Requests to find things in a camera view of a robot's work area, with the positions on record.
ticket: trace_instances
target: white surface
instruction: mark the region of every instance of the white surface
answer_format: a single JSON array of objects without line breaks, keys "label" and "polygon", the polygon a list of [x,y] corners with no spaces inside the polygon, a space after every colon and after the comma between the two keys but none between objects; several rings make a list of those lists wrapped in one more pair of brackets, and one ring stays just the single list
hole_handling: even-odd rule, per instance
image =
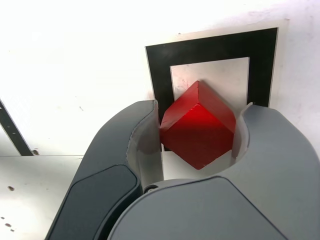
[{"label": "white surface", "polygon": [[238,115],[247,105],[248,69],[248,57],[172,66],[174,99],[202,80]]},{"label": "white surface", "polygon": [[271,107],[320,153],[319,11],[318,0],[3,1],[0,98],[31,149],[82,155],[111,116],[153,97],[147,42],[285,20]]},{"label": "white surface", "polygon": [[0,217],[4,218],[0,218],[2,240],[45,238],[81,158],[0,157]]}]

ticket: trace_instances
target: red cube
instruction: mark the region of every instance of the red cube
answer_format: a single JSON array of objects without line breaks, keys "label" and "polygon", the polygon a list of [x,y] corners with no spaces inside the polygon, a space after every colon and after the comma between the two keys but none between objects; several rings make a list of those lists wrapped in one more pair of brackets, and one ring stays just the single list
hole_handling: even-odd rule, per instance
[{"label": "red cube", "polygon": [[236,119],[202,81],[196,81],[164,113],[160,139],[199,170],[232,149]]}]

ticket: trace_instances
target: black border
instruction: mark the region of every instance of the black border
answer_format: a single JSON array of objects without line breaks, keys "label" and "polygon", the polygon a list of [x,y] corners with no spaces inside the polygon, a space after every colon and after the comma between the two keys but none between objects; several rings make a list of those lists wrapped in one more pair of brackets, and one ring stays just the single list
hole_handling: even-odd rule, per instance
[{"label": "black border", "polygon": [[268,107],[278,28],[146,46],[159,117],[174,102],[170,66],[249,57],[247,103]]},{"label": "black border", "polygon": [[0,100],[0,124],[21,156],[33,156],[7,109]]}]

